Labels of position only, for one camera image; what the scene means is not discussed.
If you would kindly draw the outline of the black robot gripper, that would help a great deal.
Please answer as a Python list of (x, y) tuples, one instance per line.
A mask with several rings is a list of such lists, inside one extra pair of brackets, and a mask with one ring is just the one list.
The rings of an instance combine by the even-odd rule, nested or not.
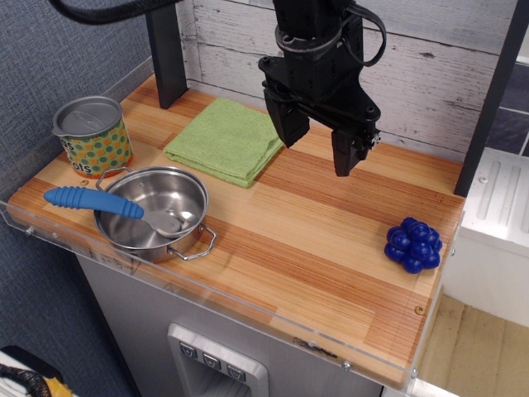
[(259, 61), (264, 100), (279, 139), (291, 147), (312, 118), (330, 127), (336, 175), (346, 177), (378, 142), (380, 110), (360, 85), (362, 66), (340, 42), (317, 55), (284, 51)]

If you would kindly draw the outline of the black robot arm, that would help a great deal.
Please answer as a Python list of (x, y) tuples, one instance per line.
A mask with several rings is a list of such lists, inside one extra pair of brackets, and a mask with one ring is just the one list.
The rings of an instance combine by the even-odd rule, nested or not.
[(332, 129), (335, 172), (347, 176), (379, 142), (381, 112), (360, 86), (360, 72), (375, 65), (385, 48), (364, 58), (363, 22), (382, 20), (355, 1), (276, 1), (275, 40), (280, 57), (259, 61), (264, 100), (280, 140), (290, 147), (310, 120)]

